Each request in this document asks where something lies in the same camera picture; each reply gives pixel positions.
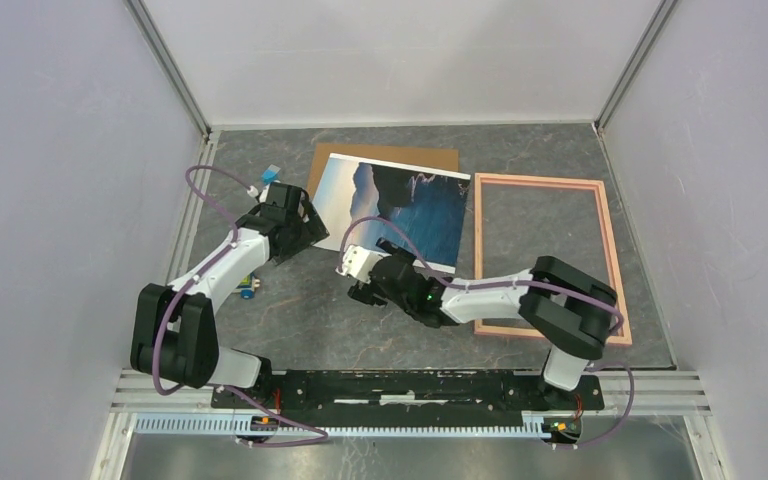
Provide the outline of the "pink wooden picture frame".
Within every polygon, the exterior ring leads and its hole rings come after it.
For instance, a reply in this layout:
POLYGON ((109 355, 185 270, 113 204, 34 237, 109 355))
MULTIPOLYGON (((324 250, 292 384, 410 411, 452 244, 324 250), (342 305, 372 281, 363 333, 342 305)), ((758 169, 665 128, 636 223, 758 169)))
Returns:
POLYGON ((603 254, 606 261, 609 284, 617 293, 617 308, 625 318, 624 325, 608 338, 608 343, 616 346, 631 346, 632 331, 625 299, 619 256, 616 249, 614 229, 609 212, 609 203, 605 184, 601 180, 528 176, 497 173, 475 173, 474 187, 474 274, 478 279, 484 276, 483 242, 483 187, 485 185, 548 188, 559 190, 589 191, 594 195, 597 217, 599 220, 603 254))

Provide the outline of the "landscape photo print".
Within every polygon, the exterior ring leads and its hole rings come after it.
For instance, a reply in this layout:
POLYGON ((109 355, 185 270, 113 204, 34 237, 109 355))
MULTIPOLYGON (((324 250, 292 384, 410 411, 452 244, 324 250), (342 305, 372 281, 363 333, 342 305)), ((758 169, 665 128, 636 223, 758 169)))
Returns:
POLYGON ((383 237, 407 249, 413 242, 430 266, 456 270, 472 176, 435 168, 329 155, 313 205, 329 231, 320 249, 338 251, 352 222, 369 220, 346 244, 375 250, 383 237))

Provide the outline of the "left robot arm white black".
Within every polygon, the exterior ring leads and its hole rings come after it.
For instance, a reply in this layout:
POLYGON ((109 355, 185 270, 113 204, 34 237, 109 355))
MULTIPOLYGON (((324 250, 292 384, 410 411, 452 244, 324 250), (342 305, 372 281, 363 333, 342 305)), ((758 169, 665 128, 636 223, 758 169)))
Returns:
POLYGON ((250 407, 266 405, 273 379, 266 359, 220 346, 215 316, 238 284, 269 262, 280 264, 328 237, 301 187, 267 186, 262 201, 234 220, 223 242, 193 269, 167 285, 150 283, 138 295, 132 369, 191 388, 235 386, 250 407))

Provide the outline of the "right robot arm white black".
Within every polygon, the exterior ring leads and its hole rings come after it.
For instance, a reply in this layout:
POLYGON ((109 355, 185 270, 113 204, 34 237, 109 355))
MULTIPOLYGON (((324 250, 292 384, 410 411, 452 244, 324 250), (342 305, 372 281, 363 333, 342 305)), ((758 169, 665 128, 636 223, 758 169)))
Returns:
POLYGON ((578 393, 587 366, 602 358, 624 323, 617 292, 553 256, 518 273, 462 279, 417 267, 418 257, 382 239, 377 250, 349 246, 338 274, 354 280, 352 299, 394 304, 413 320, 442 328, 485 319, 521 319, 551 344, 537 382, 540 400, 562 408, 578 393))

